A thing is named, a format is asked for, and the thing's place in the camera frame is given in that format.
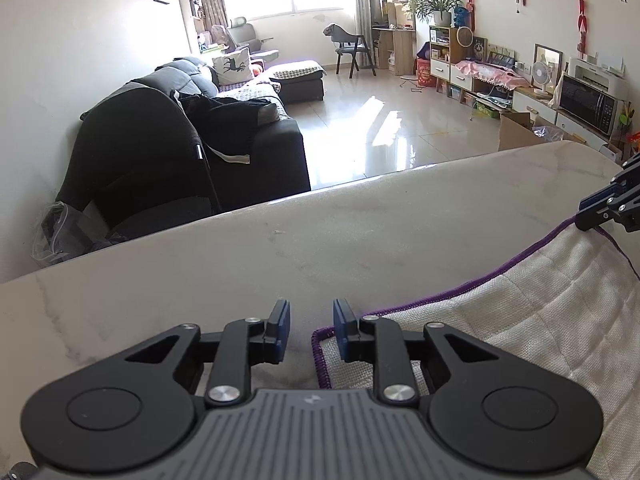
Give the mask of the white towel purple trim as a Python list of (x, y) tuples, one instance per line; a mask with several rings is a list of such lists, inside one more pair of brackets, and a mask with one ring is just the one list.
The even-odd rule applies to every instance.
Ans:
[(330, 479), (634, 479), (639, 271), (609, 232), (565, 222), (491, 274), (372, 312), (420, 335), (418, 405), (372, 396), (334, 323), (314, 334), (329, 403), (304, 419)]

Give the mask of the black microwave oven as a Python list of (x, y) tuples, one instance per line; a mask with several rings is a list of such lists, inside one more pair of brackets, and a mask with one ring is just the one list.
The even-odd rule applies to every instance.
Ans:
[(581, 79), (564, 74), (559, 108), (608, 138), (620, 122), (624, 101)]

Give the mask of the white printer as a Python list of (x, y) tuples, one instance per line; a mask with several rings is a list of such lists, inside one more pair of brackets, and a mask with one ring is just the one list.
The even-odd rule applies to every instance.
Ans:
[(568, 76), (590, 84), (590, 86), (614, 96), (615, 99), (626, 98), (628, 90), (626, 80), (597, 64), (584, 61), (581, 58), (570, 58), (567, 73)]

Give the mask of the cardboard box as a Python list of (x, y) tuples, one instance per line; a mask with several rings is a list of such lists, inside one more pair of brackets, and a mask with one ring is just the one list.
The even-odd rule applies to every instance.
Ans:
[(544, 118), (532, 118), (529, 113), (503, 113), (500, 117), (498, 150), (529, 148), (539, 144), (572, 141), (587, 144), (581, 136), (567, 133)]

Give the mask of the small white desk fan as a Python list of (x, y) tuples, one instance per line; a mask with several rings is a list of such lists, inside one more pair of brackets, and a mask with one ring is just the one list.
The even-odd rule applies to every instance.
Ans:
[(532, 66), (532, 79), (534, 93), (537, 96), (548, 96), (548, 85), (551, 81), (549, 66), (542, 61), (537, 61)]

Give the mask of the framed picture on cabinet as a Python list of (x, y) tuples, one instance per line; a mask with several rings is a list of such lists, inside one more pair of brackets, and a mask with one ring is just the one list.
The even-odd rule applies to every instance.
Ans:
[(536, 44), (534, 51), (534, 63), (537, 61), (545, 62), (549, 66), (551, 81), (555, 81), (562, 64), (562, 53), (558, 50), (545, 47), (542, 44)]

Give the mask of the pink cloth on cabinet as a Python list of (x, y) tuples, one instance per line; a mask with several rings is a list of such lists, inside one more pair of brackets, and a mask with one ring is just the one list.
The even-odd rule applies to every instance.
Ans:
[(472, 79), (478, 79), (509, 90), (530, 87), (530, 83), (526, 78), (521, 77), (513, 70), (507, 70), (500, 66), (464, 60), (457, 62), (451, 68), (456, 71), (457, 75), (470, 76)]

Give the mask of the low white tv cabinet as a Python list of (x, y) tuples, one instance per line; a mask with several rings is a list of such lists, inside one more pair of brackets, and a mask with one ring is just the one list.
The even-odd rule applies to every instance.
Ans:
[(556, 122), (554, 92), (565, 67), (561, 51), (536, 44), (528, 65), (513, 50), (490, 44), (468, 26), (432, 25), (426, 53), (430, 81), (438, 92), (493, 118), (518, 112)]

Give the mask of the black jacket on sofa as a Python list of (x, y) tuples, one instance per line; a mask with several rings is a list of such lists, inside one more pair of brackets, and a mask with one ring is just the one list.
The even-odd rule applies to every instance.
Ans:
[(178, 102), (206, 156), (227, 164), (249, 165), (259, 131), (281, 119), (277, 104), (264, 98), (241, 101), (179, 93)]

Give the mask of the wooden desk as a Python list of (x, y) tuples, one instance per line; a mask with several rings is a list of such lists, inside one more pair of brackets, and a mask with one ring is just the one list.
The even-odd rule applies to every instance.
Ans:
[(416, 66), (416, 31), (413, 28), (373, 27), (376, 62), (380, 70), (411, 76)]

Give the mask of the potted green plant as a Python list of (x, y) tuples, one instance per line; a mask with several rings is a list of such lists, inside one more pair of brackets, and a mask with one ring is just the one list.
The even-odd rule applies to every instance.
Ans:
[(430, 18), (436, 26), (448, 27), (452, 22), (452, 12), (461, 6), (464, 0), (409, 0), (411, 12), (420, 21)]

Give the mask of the dark ottoman checkered top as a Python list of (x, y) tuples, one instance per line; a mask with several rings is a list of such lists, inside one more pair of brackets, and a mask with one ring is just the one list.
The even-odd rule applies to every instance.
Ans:
[(266, 75), (280, 84), (279, 96), (284, 105), (324, 99), (324, 68), (316, 61), (306, 60), (271, 66)]

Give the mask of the deer print cushion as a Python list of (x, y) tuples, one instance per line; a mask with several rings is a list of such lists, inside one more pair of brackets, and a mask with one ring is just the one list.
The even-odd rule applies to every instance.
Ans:
[(222, 86), (246, 84), (254, 78), (250, 66), (250, 50), (247, 47), (213, 58), (213, 69)]

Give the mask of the black dining chair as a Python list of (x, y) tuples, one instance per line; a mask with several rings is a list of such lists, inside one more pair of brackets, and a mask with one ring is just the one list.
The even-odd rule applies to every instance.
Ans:
[(336, 73), (340, 73), (340, 66), (342, 64), (342, 57), (349, 55), (352, 58), (349, 66), (349, 78), (354, 76), (355, 72), (360, 71), (361, 65), (358, 62), (358, 56), (363, 55), (367, 65), (363, 65), (365, 70), (370, 70), (373, 75), (376, 75), (375, 64), (369, 45), (367, 44), (366, 37), (363, 35), (350, 34), (346, 30), (335, 23), (331, 23), (322, 30), (322, 34), (331, 40), (334, 44), (334, 51), (336, 53)]

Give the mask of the grey office chair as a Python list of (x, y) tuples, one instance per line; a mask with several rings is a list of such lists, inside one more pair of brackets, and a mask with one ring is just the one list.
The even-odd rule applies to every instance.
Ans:
[(254, 60), (264, 63), (274, 62), (280, 55), (278, 50), (266, 50), (264, 45), (270, 38), (259, 39), (254, 26), (244, 16), (232, 18), (228, 28), (229, 36), (237, 48), (247, 48)]

